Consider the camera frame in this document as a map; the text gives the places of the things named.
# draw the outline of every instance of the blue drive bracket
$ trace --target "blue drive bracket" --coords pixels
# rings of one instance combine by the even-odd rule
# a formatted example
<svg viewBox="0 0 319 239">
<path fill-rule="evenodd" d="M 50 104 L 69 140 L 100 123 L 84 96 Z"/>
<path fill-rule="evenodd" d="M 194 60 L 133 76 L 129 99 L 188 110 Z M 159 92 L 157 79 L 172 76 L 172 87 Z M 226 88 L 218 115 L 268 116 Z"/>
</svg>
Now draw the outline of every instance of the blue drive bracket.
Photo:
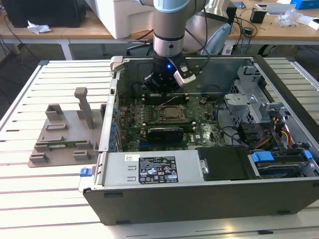
<svg viewBox="0 0 319 239">
<path fill-rule="evenodd" d="M 313 155 L 310 153 L 309 150 L 305 150 L 304 155 L 308 161 L 310 161 L 313 158 Z"/>
<path fill-rule="evenodd" d="M 273 162 L 275 161 L 273 155 L 269 151 L 257 151 L 252 155 L 254 162 Z"/>
</svg>

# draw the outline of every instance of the motherboard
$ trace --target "motherboard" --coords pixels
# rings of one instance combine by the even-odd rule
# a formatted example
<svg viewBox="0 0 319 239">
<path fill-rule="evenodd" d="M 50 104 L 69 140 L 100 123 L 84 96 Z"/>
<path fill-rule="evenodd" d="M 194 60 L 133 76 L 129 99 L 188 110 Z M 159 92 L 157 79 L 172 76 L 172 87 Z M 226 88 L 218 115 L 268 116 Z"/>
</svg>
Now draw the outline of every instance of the motherboard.
<svg viewBox="0 0 319 239">
<path fill-rule="evenodd" d="M 226 145 L 215 119 L 219 101 L 207 95 L 120 98 L 119 124 L 124 152 Z"/>
</svg>

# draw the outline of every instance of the aluminum extrusion table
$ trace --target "aluminum extrusion table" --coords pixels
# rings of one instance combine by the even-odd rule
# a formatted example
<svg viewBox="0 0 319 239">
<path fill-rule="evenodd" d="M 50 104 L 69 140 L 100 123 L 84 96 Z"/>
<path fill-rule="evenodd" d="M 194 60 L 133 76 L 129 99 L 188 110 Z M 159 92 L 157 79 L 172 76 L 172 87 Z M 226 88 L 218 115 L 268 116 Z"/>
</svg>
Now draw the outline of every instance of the aluminum extrusion table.
<svg viewBox="0 0 319 239">
<path fill-rule="evenodd" d="M 317 84 L 314 79 L 296 62 L 284 58 L 268 58 L 267 61 L 318 122 L 319 92 L 314 88 Z M 296 215 L 288 216 L 108 227 L 99 222 L 78 191 L 79 172 L 83 165 L 28 168 L 29 155 L 46 119 L 44 111 L 47 105 L 59 103 L 62 110 L 77 110 L 74 90 L 87 87 L 91 108 L 99 109 L 108 98 L 112 78 L 109 66 L 109 60 L 50 61 L 47 65 L 38 66 L 1 120 L 1 238 L 319 237 L 319 201 Z M 260 235 L 265 231 L 273 234 Z"/>
</svg>

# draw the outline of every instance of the yellow wire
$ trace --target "yellow wire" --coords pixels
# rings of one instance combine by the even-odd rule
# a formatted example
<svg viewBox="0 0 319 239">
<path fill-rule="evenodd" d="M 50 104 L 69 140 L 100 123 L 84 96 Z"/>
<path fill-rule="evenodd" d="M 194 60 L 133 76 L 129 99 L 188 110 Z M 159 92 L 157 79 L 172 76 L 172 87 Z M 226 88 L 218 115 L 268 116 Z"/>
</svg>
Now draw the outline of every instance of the yellow wire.
<svg viewBox="0 0 319 239">
<path fill-rule="evenodd" d="M 264 144 L 268 143 L 273 137 L 269 137 L 267 138 L 264 142 L 262 142 L 261 144 L 259 144 L 256 148 L 259 148 L 260 146 L 263 146 Z"/>
<path fill-rule="evenodd" d="M 281 131 L 281 133 L 285 134 L 285 136 L 287 137 L 287 144 L 288 144 L 288 147 L 289 147 L 289 137 L 288 137 L 288 134 L 284 131 Z"/>
</svg>

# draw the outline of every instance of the barcode sticker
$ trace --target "barcode sticker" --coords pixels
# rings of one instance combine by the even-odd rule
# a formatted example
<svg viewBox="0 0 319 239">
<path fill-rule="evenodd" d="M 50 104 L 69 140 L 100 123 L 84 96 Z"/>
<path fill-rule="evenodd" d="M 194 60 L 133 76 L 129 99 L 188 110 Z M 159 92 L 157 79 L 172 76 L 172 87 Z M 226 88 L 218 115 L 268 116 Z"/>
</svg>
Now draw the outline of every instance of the barcode sticker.
<svg viewBox="0 0 319 239">
<path fill-rule="evenodd" d="M 140 158 L 139 154 L 125 154 L 124 161 L 138 161 Z"/>
</svg>

